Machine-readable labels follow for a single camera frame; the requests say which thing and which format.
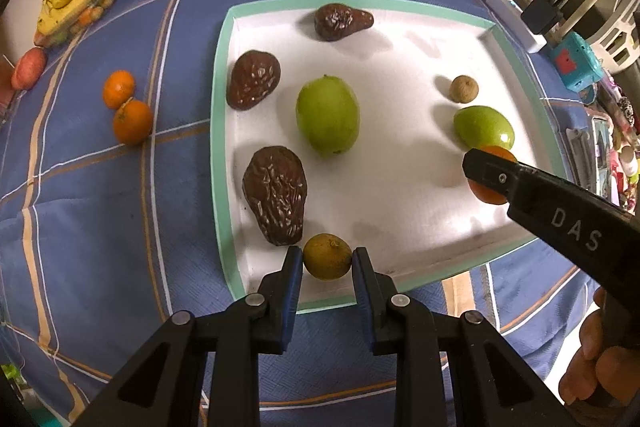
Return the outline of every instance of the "shiny green fruit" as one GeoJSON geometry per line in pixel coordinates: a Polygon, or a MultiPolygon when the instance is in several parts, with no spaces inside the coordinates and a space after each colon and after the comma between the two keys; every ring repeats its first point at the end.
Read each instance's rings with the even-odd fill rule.
{"type": "Polygon", "coordinates": [[[348,151],[360,131],[360,108],[351,87],[337,76],[306,83],[298,94],[300,132],[322,156],[348,151]]]}
{"type": "Polygon", "coordinates": [[[509,121],[493,107],[473,105],[460,109],[453,117],[460,139],[470,148],[498,145],[511,149],[515,140],[509,121]]]}

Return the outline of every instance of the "plastic bag of fruit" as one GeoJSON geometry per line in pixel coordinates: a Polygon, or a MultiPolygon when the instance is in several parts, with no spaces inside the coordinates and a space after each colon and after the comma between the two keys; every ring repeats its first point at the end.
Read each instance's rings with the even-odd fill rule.
{"type": "Polygon", "coordinates": [[[52,48],[100,20],[115,0],[42,0],[33,43],[52,48]]]}

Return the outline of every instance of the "white lettering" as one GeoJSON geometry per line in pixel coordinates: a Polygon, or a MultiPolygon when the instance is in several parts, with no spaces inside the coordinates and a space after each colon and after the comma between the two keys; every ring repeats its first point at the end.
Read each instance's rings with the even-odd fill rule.
{"type": "Polygon", "coordinates": [[[585,246],[591,250],[591,251],[595,251],[598,248],[598,239],[602,237],[602,232],[600,230],[594,230],[593,232],[591,232],[591,235],[589,236],[589,239],[591,239],[590,242],[588,242],[585,246]]]}
{"type": "Polygon", "coordinates": [[[566,217],[566,212],[558,206],[558,208],[556,208],[556,213],[554,214],[554,218],[551,220],[551,224],[557,228],[562,227],[562,223],[564,223],[565,217],[566,217]]]}
{"type": "Polygon", "coordinates": [[[575,240],[580,241],[580,219],[575,222],[575,225],[571,227],[567,235],[575,235],[575,240]]]}

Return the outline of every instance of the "white power strip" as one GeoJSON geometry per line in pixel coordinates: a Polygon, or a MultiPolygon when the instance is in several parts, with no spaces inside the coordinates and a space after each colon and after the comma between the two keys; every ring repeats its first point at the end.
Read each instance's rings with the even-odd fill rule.
{"type": "Polygon", "coordinates": [[[513,31],[527,50],[527,53],[538,53],[545,45],[546,39],[542,35],[535,35],[522,22],[520,15],[522,10],[513,0],[486,0],[500,19],[513,31]]]}

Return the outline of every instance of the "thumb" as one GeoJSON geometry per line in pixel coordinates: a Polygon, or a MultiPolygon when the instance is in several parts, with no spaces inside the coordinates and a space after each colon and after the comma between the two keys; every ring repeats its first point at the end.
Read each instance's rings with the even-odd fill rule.
{"type": "Polygon", "coordinates": [[[609,347],[596,362],[596,377],[611,396],[628,405],[640,389],[640,351],[609,347]]]}

